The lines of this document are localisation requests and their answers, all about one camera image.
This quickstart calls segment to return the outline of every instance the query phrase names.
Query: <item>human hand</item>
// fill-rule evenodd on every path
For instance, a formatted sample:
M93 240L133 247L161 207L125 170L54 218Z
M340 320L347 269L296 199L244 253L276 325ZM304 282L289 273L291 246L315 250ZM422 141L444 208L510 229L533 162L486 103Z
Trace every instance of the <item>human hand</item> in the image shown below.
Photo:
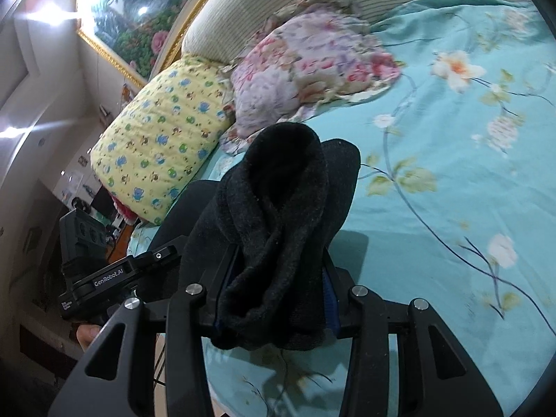
M81 325L77 328L77 341L84 351L93 343L100 330L101 327L97 325Z

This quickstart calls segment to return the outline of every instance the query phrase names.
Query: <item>bed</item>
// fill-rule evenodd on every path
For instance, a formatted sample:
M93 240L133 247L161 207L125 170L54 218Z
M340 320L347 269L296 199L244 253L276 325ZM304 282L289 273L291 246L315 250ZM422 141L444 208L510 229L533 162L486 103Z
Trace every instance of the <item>bed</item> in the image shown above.
M287 0L255 1L208 0L184 50L229 61ZM530 0L360 2L402 75L379 99L326 104L305 122L363 159L330 255L384 299L430 301L512 415L556 351L556 41ZM215 149L196 178L219 180L242 157ZM128 253L156 230L139 226ZM336 416L350 345L248 352L205 340L211 393L231 416Z

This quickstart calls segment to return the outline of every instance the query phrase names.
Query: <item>black pants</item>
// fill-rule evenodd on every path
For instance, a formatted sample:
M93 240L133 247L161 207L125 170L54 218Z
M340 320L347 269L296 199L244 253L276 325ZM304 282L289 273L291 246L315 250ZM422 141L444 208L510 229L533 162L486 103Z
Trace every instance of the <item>black pants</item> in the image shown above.
M188 236L216 192L219 182L198 180L191 182L180 195L148 246L151 251L180 235ZM170 298L177 291L179 266L149 275L140 281L137 295L146 302Z

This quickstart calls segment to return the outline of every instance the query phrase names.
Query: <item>floral pillow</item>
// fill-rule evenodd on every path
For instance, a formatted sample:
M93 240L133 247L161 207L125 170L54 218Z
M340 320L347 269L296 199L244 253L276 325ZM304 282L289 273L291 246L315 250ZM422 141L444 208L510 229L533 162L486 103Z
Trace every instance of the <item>floral pillow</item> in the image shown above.
M145 220L162 223L230 126L219 66L184 55L137 94L91 151L103 185Z
M238 144L278 121L306 120L320 103L391 86L398 65L353 12L351 0L297 0L267 21L254 36L258 43L223 70L236 111L221 139L224 151L240 152Z

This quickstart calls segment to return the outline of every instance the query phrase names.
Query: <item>metal bolt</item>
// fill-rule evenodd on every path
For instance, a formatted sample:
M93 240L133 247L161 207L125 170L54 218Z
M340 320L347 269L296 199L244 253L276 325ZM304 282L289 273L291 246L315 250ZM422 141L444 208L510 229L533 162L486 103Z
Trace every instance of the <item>metal bolt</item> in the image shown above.
M413 305L417 310L427 310L429 308L429 302L423 298L417 298L413 301Z
M364 285L356 285L351 289L351 292L355 296L367 296L367 293L369 293L369 290Z
M126 306L126 309L129 309L129 310L137 309L140 304L141 304L141 300L139 298L135 298L135 297L128 298L123 303L123 305Z
M189 295L198 295L203 291L203 286L201 284L189 284L185 289L185 292Z

